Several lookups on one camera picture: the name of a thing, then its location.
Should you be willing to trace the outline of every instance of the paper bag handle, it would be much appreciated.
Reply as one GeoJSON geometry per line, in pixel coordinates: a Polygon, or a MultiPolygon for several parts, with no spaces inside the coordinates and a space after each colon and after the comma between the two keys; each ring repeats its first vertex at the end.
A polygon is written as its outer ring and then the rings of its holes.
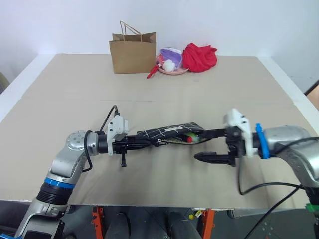
{"type": "Polygon", "coordinates": [[[120,25],[121,25],[121,30],[122,30],[122,35],[123,35],[123,40],[125,41],[125,36],[126,36],[126,28],[128,28],[132,33],[136,34],[136,35],[140,35],[141,36],[141,42],[142,42],[142,34],[137,31],[136,29],[132,28],[131,26],[127,25],[125,22],[120,21],[120,25]]]}

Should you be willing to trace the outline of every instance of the brown paper bag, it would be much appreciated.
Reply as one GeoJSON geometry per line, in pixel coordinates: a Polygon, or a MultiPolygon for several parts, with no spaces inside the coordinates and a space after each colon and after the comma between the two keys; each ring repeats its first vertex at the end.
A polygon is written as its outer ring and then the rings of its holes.
{"type": "Polygon", "coordinates": [[[120,25],[122,34],[113,34],[110,41],[114,73],[149,73],[155,65],[156,32],[141,34],[122,21],[120,25]],[[127,35],[126,29],[134,35],[127,35]]]}

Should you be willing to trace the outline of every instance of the black floor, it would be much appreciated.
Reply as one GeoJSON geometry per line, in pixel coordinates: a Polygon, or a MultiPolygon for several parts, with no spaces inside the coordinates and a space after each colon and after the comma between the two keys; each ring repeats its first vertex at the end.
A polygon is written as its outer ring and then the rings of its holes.
{"type": "MultiPolygon", "coordinates": [[[[27,204],[0,202],[1,230],[12,230],[19,225],[27,204]]],[[[94,239],[95,231],[91,223],[92,207],[76,206],[75,212],[66,214],[65,234],[74,234],[77,239],[94,239]]],[[[166,215],[170,211],[178,211],[186,218],[195,212],[190,208],[159,207],[104,207],[105,224],[108,226],[116,213],[125,213],[131,224],[130,239],[166,239],[166,215]]],[[[246,233],[262,215],[230,218],[225,211],[217,212],[212,239],[243,239],[246,233]]],[[[196,227],[198,219],[190,220],[196,227]]],[[[314,217],[306,210],[297,209],[276,212],[256,229],[251,239],[314,239],[314,217]]]]}

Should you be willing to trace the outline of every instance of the red cloth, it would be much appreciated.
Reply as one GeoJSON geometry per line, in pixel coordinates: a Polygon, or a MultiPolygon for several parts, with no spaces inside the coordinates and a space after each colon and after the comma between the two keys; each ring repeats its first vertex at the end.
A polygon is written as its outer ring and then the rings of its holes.
{"type": "Polygon", "coordinates": [[[207,71],[217,63],[216,48],[209,46],[198,47],[194,43],[187,45],[183,51],[183,67],[192,72],[207,71]]]}

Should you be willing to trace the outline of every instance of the cardboard sheet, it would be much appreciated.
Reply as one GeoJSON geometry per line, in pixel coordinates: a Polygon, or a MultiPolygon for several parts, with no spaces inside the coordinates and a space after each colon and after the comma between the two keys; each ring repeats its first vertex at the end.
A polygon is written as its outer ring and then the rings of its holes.
{"type": "MultiPolygon", "coordinates": [[[[57,55],[0,123],[0,199],[31,200],[67,136],[97,130],[113,104],[139,130],[196,122],[222,128],[222,117],[238,108],[264,128],[299,125],[314,132],[275,79],[254,57],[219,57],[216,68],[195,74],[115,75],[106,55],[57,55]]],[[[199,162],[201,151],[226,153],[224,139],[193,145],[167,145],[92,158],[69,203],[206,208],[268,208],[291,188],[273,186],[240,196],[235,168],[199,162]]],[[[243,188],[269,181],[298,183],[281,159],[245,159],[243,188]]],[[[302,208],[304,192],[281,207],[302,208]]]]}

